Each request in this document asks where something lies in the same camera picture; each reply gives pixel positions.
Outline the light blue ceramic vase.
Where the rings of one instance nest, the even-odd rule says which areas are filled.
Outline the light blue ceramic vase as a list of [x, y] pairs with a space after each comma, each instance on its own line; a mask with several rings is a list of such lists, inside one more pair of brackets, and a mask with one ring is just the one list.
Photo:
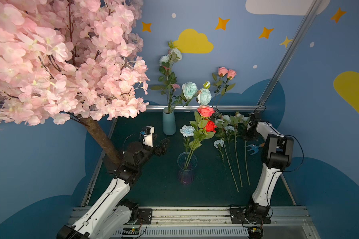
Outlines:
[[176, 132], [174, 111], [169, 112], [168, 107], [162, 111], [162, 128], [165, 135], [171, 136]]

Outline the purple ribbed glass vase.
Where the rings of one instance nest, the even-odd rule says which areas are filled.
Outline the purple ribbed glass vase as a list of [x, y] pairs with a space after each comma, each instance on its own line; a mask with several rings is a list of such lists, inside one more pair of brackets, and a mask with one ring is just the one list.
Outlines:
[[194, 181], [195, 169], [198, 165], [197, 157], [195, 155], [189, 156], [189, 152], [183, 152], [177, 158], [177, 165], [179, 167], [177, 180], [183, 185], [189, 185]]

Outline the clear ribbed glass vase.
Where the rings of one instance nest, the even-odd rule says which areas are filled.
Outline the clear ribbed glass vase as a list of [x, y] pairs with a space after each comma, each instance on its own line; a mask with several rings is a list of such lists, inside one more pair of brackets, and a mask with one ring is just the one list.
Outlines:
[[214, 119], [218, 119], [220, 117], [221, 113], [217, 108], [213, 108], [213, 109], [214, 109], [214, 113], [213, 113], [212, 117]]

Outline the pink rose stem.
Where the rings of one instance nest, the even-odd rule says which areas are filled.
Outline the pink rose stem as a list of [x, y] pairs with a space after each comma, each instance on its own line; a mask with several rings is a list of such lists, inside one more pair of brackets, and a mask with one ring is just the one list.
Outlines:
[[235, 87], [235, 83], [231, 83], [236, 77], [237, 72], [233, 69], [227, 69], [226, 67], [218, 68], [217, 73], [212, 73], [214, 82], [212, 83], [212, 93], [214, 94], [212, 100], [212, 106], [217, 108], [221, 98], [230, 90]]

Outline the blue rose stem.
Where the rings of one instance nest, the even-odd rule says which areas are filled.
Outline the blue rose stem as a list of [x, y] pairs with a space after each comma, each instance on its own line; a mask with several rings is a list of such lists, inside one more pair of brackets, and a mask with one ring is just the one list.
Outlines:
[[211, 84], [209, 81], [206, 81], [202, 88], [199, 89], [197, 85], [193, 82], [187, 82], [180, 86], [182, 93], [178, 96], [174, 97], [174, 105], [186, 105], [188, 106], [189, 103], [196, 99], [196, 101], [202, 105], [207, 106], [212, 99], [211, 92], [209, 90]]
[[235, 151], [235, 156], [236, 156], [236, 161], [237, 161], [238, 175], [239, 175], [239, 179], [240, 179], [240, 185], [241, 185], [241, 187], [243, 187], [242, 175], [241, 175], [240, 164], [239, 164], [239, 157], [238, 157], [238, 152], [237, 152], [237, 137], [238, 137], [239, 122], [240, 122], [240, 118], [237, 115], [230, 116], [230, 126], [234, 128], [234, 130], [233, 130], [234, 151]]

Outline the blue flower bunch purple vase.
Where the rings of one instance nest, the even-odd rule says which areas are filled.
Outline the blue flower bunch purple vase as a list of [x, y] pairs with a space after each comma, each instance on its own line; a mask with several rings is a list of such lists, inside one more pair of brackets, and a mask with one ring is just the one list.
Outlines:
[[[239, 119], [239, 124], [243, 130], [242, 132], [242, 136], [246, 137], [247, 136], [247, 127], [248, 127], [248, 123], [249, 123], [249, 117], [246, 117], [242, 114], [240, 114], [239, 112], [237, 113], [237, 117]], [[250, 182], [250, 176], [249, 176], [249, 170], [248, 170], [248, 160], [247, 160], [247, 140], [246, 138], [244, 138], [244, 150], [245, 150], [245, 168], [246, 168], [246, 176], [247, 176], [247, 181], [248, 181], [248, 185], [251, 185]]]

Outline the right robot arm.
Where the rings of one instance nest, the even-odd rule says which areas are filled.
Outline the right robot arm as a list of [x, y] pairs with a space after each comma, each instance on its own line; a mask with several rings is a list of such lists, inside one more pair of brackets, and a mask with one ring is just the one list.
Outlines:
[[262, 172], [258, 185], [245, 209], [245, 219], [258, 225], [270, 223], [271, 197], [281, 174], [292, 162], [294, 139], [278, 132], [269, 122], [259, 122], [255, 130], [264, 139]]

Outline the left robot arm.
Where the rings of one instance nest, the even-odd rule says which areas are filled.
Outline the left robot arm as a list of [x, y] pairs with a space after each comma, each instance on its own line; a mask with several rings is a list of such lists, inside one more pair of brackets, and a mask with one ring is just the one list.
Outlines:
[[123, 198], [140, 178], [142, 166], [153, 155], [166, 154], [170, 138], [153, 145], [155, 139], [155, 136], [144, 136], [142, 142], [128, 145], [107, 189], [73, 226], [60, 229], [58, 239], [109, 239], [124, 224], [138, 220], [138, 204]]

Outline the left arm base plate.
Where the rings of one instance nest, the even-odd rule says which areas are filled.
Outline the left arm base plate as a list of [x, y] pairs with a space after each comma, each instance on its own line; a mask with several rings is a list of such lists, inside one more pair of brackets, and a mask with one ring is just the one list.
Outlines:
[[132, 211], [130, 223], [133, 225], [143, 224], [150, 225], [152, 223], [152, 208], [138, 208]]

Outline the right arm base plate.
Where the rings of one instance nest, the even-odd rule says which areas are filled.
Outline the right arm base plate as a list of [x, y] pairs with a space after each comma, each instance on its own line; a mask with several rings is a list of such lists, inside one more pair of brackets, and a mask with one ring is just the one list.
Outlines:
[[232, 224], [251, 224], [254, 226], [260, 226], [262, 224], [270, 224], [271, 214], [269, 214], [270, 208], [265, 207], [264, 210], [249, 210], [246, 212], [246, 208], [230, 207], [230, 219]]

